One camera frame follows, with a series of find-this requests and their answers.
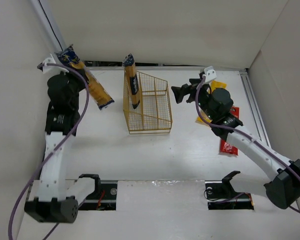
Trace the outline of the blue label spaghetti bag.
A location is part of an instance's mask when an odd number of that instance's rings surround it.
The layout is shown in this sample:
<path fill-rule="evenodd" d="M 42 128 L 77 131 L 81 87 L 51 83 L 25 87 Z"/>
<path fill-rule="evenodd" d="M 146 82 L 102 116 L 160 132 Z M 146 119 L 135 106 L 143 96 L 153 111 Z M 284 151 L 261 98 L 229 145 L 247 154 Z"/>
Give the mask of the blue label spaghetti bag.
<path fill-rule="evenodd" d="M 87 69 L 87 66 L 75 53 L 72 45 L 63 51 L 55 52 L 55 55 L 64 66 L 77 70 L 84 77 L 88 85 L 89 94 L 100 110 L 115 102 L 95 76 Z"/>

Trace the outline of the black label spaghetti bag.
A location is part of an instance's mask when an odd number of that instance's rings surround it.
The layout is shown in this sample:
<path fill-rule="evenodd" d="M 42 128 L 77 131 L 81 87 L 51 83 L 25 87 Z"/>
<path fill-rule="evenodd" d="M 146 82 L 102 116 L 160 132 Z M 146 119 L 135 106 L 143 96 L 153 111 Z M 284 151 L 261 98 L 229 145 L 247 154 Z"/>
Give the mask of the black label spaghetti bag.
<path fill-rule="evenodd" d="M 122 61 L 124 67 L 124 75 L 126 78 L 131 104 L 133 109 L 136 109 L 141 101 L 139 81 L 137 77 L 136 63 L 133 55 L 128 54 Z"/>

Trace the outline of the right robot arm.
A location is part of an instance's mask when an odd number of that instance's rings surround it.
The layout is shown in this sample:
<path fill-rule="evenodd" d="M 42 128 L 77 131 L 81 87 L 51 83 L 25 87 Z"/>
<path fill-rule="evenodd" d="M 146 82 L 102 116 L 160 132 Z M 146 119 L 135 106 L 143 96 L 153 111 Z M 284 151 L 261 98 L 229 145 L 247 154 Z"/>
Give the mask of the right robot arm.
<path fill-rule="evenodd" d="M 191 78 L 190 84 L 172 86 L 171 90 L 177 104 L 189 96 L 187 103 L 195 102 L 198 116 L 204 112 L 210 119 L 208 123 L 213 133 L 221 140 L 236 147 L 252 160 L 267 175 L 267 180 L 245 180 L 242 184 L 233 182 L 237 171 L 231 172 L 222 182 L 236 192 L 251 192 L 267 197 L 276 207 L 287 209 L 300 197 L 300 159 L 295 161 L 277 153 L 258 140 L 238 117 L 233 115 L 233 100 L 224 88 L 212 90 L 205 79 Z"/>

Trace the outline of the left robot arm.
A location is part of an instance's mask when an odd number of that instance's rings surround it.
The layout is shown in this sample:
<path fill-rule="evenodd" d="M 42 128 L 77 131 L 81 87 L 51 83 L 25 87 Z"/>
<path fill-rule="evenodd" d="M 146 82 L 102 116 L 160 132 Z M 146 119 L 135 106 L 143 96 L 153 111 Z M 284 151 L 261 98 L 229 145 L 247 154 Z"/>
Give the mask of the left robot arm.
<path fill-rule="evenodd" d="M 37 193 L 24 211 L 39 223 L 73 223 L 85 199 L 101 193 L 97 174 L 82 174 L 72 186 L 66 184 L 69 151 L 81 117 L 79 93 L 85 84 L 73 73 L 60 72 L 47 81 L 47 87 L 44 156 L 49 159 L 40 171 Z"/>

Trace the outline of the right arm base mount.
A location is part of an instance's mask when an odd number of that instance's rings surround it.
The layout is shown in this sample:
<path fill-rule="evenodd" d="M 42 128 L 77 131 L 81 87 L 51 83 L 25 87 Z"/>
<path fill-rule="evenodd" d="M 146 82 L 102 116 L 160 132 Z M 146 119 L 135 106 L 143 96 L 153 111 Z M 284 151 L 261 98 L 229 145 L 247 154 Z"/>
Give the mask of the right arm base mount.
<path fill-rule="evenodd" d="M 209 210 L 254 210 L 250 193 L 236 192 L 230 181 L 240 171 L 232 171 L 222 180 L 205 181 L 203 195 L 207 200 Z"/>

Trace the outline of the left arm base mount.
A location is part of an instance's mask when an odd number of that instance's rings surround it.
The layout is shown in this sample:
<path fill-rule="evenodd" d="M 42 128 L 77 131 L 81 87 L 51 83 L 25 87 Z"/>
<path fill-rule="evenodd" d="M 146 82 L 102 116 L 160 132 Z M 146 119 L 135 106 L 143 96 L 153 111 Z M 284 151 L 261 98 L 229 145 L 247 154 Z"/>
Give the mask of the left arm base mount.
<path fill-rule="evenodd" d="M 115 211 L 117 206 L 117 181 L 102 181 L 100 193 L 91 193 L 84 203 L 80 204 L 79 211 Z"/>

